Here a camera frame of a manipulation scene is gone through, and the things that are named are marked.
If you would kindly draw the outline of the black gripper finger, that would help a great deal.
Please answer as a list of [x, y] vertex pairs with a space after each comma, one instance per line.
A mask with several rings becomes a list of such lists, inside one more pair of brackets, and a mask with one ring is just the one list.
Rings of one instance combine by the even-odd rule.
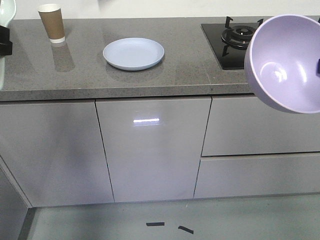
[[10, 29], [0, 26], [0, 56], [12, 55], [13, 43], [10, 41]]
[[318, 59], [317, 63], [317, 74], [320, 74], [320, 59]]

